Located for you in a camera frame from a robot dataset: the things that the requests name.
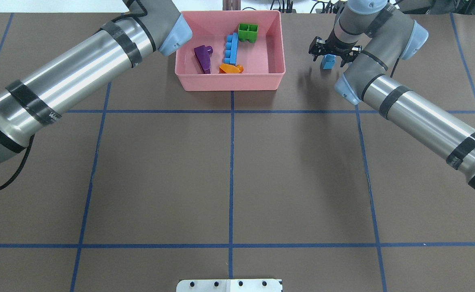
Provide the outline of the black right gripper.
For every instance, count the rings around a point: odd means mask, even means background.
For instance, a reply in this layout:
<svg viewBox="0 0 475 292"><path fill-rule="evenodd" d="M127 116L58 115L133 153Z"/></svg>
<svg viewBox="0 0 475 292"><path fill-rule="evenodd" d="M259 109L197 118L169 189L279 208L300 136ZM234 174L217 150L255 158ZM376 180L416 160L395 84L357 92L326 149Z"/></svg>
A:
<svg viewBox="0 0 475 292"><path fill-rule="evenodd" d="M316 36L311 41L308 48L308 53L313 56L313 62L315 62L319 56L335 55L341 57L340 67L343 68L346 64L352 63L362 51L361 45L356 43L346 44L338 39L324 40L319 36Z"/></svg>

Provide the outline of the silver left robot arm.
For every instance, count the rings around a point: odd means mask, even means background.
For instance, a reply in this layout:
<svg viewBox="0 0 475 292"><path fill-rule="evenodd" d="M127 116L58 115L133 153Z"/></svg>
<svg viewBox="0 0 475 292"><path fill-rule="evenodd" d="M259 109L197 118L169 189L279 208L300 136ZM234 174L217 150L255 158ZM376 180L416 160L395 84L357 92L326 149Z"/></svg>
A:
<svg viewBox="0 0 475 292"><path fill-rule="evenodd" d="M129 12L0 92L0 163L28 148L43 127L136 68L153 52L169 56L193 32L171 0L126 0Z"/></svg>

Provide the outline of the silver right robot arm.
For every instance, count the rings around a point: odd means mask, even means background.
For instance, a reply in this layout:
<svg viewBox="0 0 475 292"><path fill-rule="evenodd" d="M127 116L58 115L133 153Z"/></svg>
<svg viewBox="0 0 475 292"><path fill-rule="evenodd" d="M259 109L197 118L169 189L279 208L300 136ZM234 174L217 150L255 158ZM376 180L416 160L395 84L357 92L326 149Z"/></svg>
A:
<svg viewBox="0 0 475 292"><path fill-rule="evenodd" d="M334 84L352 105L364 103L463 174L475 190L475 128L391 75L430 34L387 0L348 0L327 37L314 37L314 60L334 55L345 70Z"/></svg>

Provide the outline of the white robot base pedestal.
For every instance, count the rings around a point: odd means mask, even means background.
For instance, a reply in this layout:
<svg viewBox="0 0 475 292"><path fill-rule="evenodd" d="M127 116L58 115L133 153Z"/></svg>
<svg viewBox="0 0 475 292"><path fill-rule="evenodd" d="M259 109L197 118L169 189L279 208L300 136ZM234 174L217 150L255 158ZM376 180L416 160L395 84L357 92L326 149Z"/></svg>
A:
<svg viewBox="0 0 475 292"><path fill-rule="evenodd" d="M177 292L282 292L280 279L185 279Z"/></svg>

